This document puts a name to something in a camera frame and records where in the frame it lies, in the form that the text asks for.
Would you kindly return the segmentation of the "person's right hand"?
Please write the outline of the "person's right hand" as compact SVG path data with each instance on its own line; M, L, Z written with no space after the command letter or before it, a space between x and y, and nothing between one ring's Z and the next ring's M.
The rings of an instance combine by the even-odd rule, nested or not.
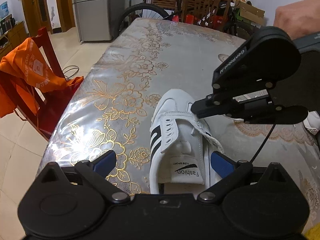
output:
M320 30L320 0L302 0L277 7L274 27L285 31L292 40Z

